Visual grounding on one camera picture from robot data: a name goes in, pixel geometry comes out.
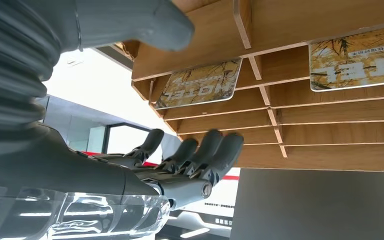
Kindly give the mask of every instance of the transparent plastic casing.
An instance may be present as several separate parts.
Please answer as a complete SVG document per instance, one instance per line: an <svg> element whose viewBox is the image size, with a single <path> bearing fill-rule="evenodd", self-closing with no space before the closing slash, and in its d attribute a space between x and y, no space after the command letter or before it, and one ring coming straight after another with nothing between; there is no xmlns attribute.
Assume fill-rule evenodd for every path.
<svg viewBox="0 0 384 240"><path fill-rule="evenodd" d="M0 187L0 240L131 239L166 224L164 196L58 192Z"/></svg>

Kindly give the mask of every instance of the wooden divider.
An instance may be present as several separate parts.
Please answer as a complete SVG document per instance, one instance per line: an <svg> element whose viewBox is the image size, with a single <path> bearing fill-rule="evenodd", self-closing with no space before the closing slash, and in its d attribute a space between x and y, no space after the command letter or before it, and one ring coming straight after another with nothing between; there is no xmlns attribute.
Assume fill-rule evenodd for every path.
<svg viewBox="0 0 384 240"><path fill-rule="evenodd" d="M384 144L384 122L283 126L285 146Z"/></svg>
<svg viewBox="0 0 384 240"><path fill-rule="evenodd" d="M231 114L266 109L260 91L257 88L235 92L232 99L192 106L167 109L163 119L188 119L211 115Z"/></svg>
<svg viewBox="0 0 384 240"><path fill-rule="evenodd" d="M315 92L310 89L310 81L296 81L270 86L270 92L272 96L272 108L289 108L384 99L384 85Z"/></svg>
<svg viewBox="0 0 384 240"><path fill-rule="evenodd" d="M384 144L287 146L283 158L276 145L245 145L235 167L384 171Z"/></svg>
<svg viewBox="0 0 384 240"><path fill-rule="evenodd" d="M235 130L271 125L267 110L246 111L167 121L179 135L205 133L210 129Z"/></svg>
<svg viewBox="0 0 384 240"><path fill-rule="evenodd" d="M309 75L309 48L307 46L276 51L256 58L259 72L254 72L250 60L244 58L236 90L258 88L273 84L307 80Z"/></svg>
<svg viewBox="0 0 384 240"><path fill-rule="evenodd" d="M233 0L233 17L246 49L251 48L251 0Z"/></svg>
<svg viewBox="0 0 384 240"><path fill-rule="evenodd" d="M245 145L266 145L266 144L278 144L276 139L276 135L273 132L273 129L270 127L254 127L247 129L236 129L236 130L228 130L221 131L223 135L226 135L231 132L236 132L243 136ZM199 143L201 143L205 133L194 133L182 135L183 139L194 138Z"/></svg>
<svg viewBox="0 0 384 240"><path fill-rule="evenodd" d="M281 125L384 122L384 100L289 107L281 111Z"/></svg>

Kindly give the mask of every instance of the wooden shelving unit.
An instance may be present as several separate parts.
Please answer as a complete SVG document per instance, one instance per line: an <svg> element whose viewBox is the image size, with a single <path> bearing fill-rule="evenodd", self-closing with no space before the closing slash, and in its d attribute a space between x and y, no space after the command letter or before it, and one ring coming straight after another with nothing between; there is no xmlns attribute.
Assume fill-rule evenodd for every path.
<svg viewBox="0 0 384 240"><path fill-rule="evenodd" d="M132 86L154 106L170 74L243 58L228 101L156 110L180 139L239 132L245 168L384 171L384 85L313 92L312 41L384 27L377 0L174 1L195 24L190 46L129 44Z"/></svg>

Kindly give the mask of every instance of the gray robotic fingers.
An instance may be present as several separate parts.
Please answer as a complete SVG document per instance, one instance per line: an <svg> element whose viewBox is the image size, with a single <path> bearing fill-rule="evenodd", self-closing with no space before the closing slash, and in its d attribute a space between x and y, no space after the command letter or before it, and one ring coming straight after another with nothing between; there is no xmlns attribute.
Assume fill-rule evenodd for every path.
<svg viewBox="0 0 384 240"><path fill-rule="evenodd" d="M236 133L223 136L210 130L198 143L186 139L177 152L154 168L133 169L138 178L170 199L171 209L181 208L210 196L213 187L232 168L244 138Z"/></svg>
<svg viewBox="0 0 384 240"><path fill-rule="evenodd" d="M126 154L99 154L94 158L104 160L113 164L125 166L134 169L142 166L145 161L157 150L164 137L164 131L161 129L152 129L142 145L134 148Z"/></svg>

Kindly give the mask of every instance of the sign with text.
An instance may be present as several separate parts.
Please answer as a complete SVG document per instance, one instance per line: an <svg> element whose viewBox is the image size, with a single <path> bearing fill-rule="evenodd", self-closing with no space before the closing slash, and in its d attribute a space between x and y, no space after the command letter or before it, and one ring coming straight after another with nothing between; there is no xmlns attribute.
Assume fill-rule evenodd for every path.
<svg viewBox="0 0 384 240"><path fill-rule="evenodd" d="M384 84L384 28L310 44L313 91Z"/></svg>
<svg viewBox="0 0 384 240"><path fill-rule="evenodd" d="M233 97L242 59L173 73L155 109L229 100Z"/></svg>

